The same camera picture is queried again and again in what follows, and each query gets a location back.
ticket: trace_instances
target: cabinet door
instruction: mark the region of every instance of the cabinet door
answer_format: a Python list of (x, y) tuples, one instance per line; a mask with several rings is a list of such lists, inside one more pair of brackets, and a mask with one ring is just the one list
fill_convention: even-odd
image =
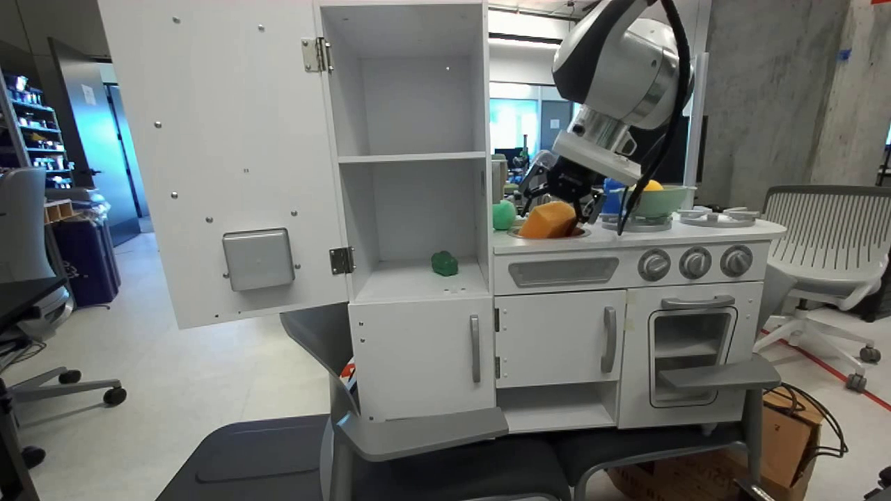
[(494, 303), (352, 307), (363, 414), (370, 421), (494, 409)]
[[(330, 83), (301, 51), (319, 6), (104, 0), (100, 15), (178, 322), (348, 301), (330, 258), (345, 249)], [(282, 229), (294, 278), (235, 288), (223, 237)]]
[(624, 292), (498, 299), (498, 386), (617, 382)]

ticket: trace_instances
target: toy stove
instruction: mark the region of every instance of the toy stove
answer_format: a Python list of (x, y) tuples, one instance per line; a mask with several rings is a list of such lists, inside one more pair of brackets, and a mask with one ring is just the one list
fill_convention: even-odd
[(739, 421), (743, 389), (707, 372), (752, 360), (778, 233), (763, 219), (679, 218), (665, 230), (624, 237), (603, 226), (544, 243), (498, 233), (497, 386), (514, 396), (589, 386), (622, 428)]

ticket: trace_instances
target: ceiling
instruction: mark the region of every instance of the ceiling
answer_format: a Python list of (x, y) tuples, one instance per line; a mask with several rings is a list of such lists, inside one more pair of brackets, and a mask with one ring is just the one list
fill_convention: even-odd
[(490, 0), (490, 9), (561, 16), (561, 20), (583, 20), (591, 4), (600, 4), (600, 0)]

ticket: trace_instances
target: floor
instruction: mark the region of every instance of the floor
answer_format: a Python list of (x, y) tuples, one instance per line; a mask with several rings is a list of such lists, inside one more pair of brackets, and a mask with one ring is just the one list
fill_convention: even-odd
[[(131, 392), (118, 409), (100, 407), (100, 396), (19, 409), (22, 439), (49, 449), (33, 471), (46, 501), (150, 501), (217, 427), (330, 409), (324, 367), (282, 331), (278, 317), (178, 331), (157, 240), (131, 240), (118, 258), (120, 299), (108, 310), (79, 313), (46, 354), (7, 377), (19, 382), (72, 364), (85, 379), (122, 379)], [(891, 464), (891, 413), (841, 389), (789, 349), (771, 349), (770, 360), (838, 414), (852, 449), (846, 460), (820, 460), (807, 499), (863, 499), (877, 471)], [(869, 386), (891, 399), (889, 363), (869, 372)], [(605, 478), (593, 493), (618, 499)]]

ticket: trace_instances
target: office chair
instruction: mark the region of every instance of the office chair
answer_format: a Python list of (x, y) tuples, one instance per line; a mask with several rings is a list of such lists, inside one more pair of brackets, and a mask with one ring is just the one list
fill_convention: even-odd
[(859, 360), (831, 346), (856, 367), (846, 386), (863, 392), (863, 363), (880, 363), (874, 349), (880, 331), (843, 313), (882, 285), (891, 249), (891, 189), (775, 187), (763, 218), (786, 226), (786, 233), (770, 254), (763, 317), (771, 317), (754, 350), (803, 335), (863, 342)]
[[(0, 281), (53, 278), (55, 269), (46, 246), (46, 172), (43, 169), (0, 169)], [(46, 342), (72, 315), (72, 299), (61, 288), (36, 303), (33, 317), (22, 320), (17, 331), (0, 331), (0, 339)], [(81, 382), (79, 370), (55, 367), (28, 382), (10, 386), (11, 400), (43, 400), (72, 392), (107, 389), (104, 400), (118, 407), (126, 389), (118, 379)]]

